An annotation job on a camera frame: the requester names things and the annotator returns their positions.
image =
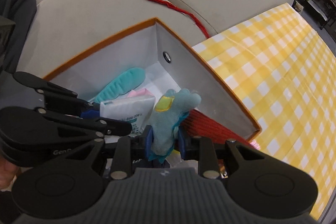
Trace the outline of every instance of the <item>person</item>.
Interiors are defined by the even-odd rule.
[[[16,71],[36,10],[36,0],[0,0],[0,16],[15,22],[14,30],[4,47],[2,69],[9,73]]]

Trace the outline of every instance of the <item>metal screw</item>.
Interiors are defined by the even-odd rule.
[[[220,176],[220,173],[214,170],[207,170],[203,173],[203,177],[206,179],[216,179]]]
[[[104,134],[99,131],[96,132],[96,135],[100,138],[104,138]]]
[[[111,178],[114,180],[121,180],[127,178],[127,173],[124,171],[114,171],[111,173]]]
[[[46,113],[47,113],[46,110],[45,110],[44,108],[39,108],[37,111],[38,111],[40,114],[46,114]]]

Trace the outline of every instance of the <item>gray floor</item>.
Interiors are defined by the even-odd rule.
[[[303,10],[301,16],[309,23],[310,26],[313,27],[314,30],[317,31],[319,36],[323,39],[323,41],[328,45],[329,49],[336,56],[336,42],[333,40],[330,34],[328,34],[326,29],[320,30],[316,21],[307,12],[305,12],[305,10]]]

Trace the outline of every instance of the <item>yellow checkered tablecloth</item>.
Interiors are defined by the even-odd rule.
[[[336,68],[333,53],[289,4],[193,49],[262,127],[261,151],[309,173],[318,218],[336,186]]]

